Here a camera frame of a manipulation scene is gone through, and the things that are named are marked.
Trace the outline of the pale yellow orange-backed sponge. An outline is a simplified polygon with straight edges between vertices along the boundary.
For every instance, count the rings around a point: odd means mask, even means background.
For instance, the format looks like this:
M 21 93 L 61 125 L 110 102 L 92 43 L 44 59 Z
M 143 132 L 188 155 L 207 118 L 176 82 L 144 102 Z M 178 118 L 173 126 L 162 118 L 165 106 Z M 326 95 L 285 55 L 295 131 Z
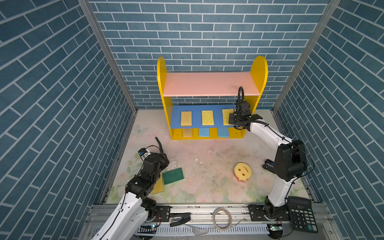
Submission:
M 193 129 L 183 129 L 182 135 L 183 135 L 183 138 L 192 138 L 193 137 Z

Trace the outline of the blue sponge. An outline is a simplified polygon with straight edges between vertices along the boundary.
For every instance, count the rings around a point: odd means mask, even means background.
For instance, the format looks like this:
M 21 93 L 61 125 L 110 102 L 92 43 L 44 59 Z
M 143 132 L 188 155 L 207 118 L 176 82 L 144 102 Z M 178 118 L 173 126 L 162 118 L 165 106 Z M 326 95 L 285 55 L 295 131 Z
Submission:
M 229 138 L 229 128 L 218 128 L 218 137 L 219 138 Z
M 209 128 L 200 128 L 199 129 L 199 137 L 209 138 L 210 137 L 210 129 Z

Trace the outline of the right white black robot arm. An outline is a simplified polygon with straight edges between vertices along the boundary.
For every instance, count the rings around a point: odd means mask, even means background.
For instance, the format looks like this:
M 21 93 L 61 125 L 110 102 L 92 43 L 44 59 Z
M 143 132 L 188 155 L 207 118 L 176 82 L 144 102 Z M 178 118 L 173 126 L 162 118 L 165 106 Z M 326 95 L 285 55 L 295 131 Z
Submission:
M 285 211 L 293 185 L 308 168 L 305 145 L 301 140 L 292 140 L 282 135 L 264 122 L 261 116 L 252 115 L 250 104 L 244 100 L 236 101 L 235 111 L 229 116 L 229 124 L 259 136 L 276 152 L 271 162 L 272 173 L 276 178 L 264 205 L 266 218 L 274 220 Z

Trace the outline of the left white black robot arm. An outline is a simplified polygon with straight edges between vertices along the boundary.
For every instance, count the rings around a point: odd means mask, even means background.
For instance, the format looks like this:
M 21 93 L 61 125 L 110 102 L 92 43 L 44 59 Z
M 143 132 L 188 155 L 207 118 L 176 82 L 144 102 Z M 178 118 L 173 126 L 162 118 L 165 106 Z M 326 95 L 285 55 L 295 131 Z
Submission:
M 163 152 L 150 153 L 145 149 L 139 151 L 139 156 L 143 160 L 140 171 L 127 183 L 124 196 L 94 240 L 129 240 L 145 221 L 153 218 L 156 201 L 148 195 L 169 160 Z

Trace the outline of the bright yellow sponge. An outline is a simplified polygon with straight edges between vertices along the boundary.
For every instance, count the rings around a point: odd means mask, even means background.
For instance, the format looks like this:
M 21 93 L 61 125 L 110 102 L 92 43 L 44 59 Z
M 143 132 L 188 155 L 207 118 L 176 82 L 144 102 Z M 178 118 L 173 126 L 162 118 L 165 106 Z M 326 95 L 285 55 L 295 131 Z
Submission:
M 222 109 L 223 125 L 230 126 L 230 114 L 234 113 L 234 109 Z
M 213 126 L 215 124 L 214 121 L 214 113 L 212 110 L 203 110 L 202 111 L 202 125 L 203 126 Z

